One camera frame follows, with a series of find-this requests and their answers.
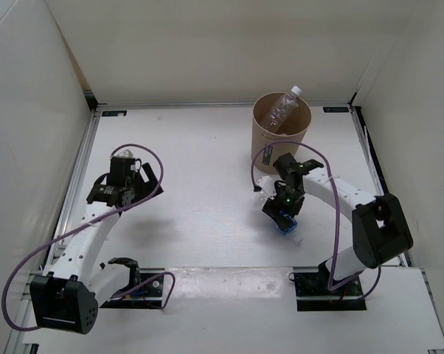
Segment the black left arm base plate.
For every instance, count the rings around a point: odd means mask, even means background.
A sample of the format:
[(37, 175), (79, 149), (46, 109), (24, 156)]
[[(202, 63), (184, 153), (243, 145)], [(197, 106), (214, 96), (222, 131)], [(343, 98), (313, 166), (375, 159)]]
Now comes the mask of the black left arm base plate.
[(149, 282), (139, 291), (127, 295), (123, 299), (112, 299), (105, 302), (101, 308), (106, 309), (134, 309), (155, 310), (162, 306), (164, 291), (164, 277)]

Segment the clear plastic bottle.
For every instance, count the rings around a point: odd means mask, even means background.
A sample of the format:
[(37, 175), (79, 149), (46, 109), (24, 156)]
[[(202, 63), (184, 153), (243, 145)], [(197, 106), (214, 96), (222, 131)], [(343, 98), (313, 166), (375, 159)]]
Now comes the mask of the clear plastic bottle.
[(260, 123), (261, 128), (270, 133), (276, 133), (298, 106), (297, 99), (301, 93), (302, 89), (300, 87), (293, 86), (289, 93), (282, 94), (263, 117)]

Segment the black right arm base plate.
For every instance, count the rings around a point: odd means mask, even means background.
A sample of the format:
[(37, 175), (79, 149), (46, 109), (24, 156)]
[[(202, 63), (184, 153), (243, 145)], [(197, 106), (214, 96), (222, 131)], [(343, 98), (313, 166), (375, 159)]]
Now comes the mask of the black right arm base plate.
[(361, 281), (356, 277), (343, 288), (330, 292), (313, 271), (292, 271), (288, 279), (294, 284), (298, 312), (342, 312), (367, 309)]

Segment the clear bottle with blue label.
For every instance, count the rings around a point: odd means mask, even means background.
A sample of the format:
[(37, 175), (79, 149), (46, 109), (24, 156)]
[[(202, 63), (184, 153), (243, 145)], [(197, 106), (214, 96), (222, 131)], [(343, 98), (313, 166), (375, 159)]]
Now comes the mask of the clear bottle with blue label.
[(262, 211), (266, 202), (270, 199), (261, 196), (255, 196), (251, 202), (251, 218), (254, 228), (261, 231), (264, 235), (277, 237), (295, 244), (303, 241), (303, 236), (298, 229), (298, 223), (295, 218), (286, 212), (279, 212), (274, 218)]

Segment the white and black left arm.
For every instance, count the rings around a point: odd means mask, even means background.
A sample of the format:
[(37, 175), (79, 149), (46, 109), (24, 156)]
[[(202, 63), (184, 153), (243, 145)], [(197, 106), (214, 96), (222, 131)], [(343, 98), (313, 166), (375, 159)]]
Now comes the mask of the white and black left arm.
[(59, 260), (30, 284), (35, 321), (42, 328), (87, 334), (96, 322), (99, 307), (118, 294), (135, 294), (141, 286), (139, 264), (115, 257), (94, 271), (109, 232), (121, 208), (159, 195), (157, 178), (148, 163), (129, 150), (111, 157), (110, 170), (94, 183), (86, 199), (86, 229), (71, 237)]

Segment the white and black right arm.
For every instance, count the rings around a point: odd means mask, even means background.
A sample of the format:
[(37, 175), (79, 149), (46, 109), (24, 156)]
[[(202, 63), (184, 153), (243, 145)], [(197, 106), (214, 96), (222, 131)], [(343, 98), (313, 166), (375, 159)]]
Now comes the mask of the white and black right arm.
[(372, 195), (335, 180), (330, 168), (315, 159), (298, 162), (290, 153), (274, 163), (279, 176), (262, 176), (254, 191), (265, 195), (262, 211), (287, 234), (296, 228), (306, 195), (312, 195), (334, 208), (336, 218), (345, 217), (352, 226), (352, 245), (335, 249), (318, 269), (321, 292), (333, 295), (364, 270), (376, 269), (410, 250), (413, 239), (396, 196)]

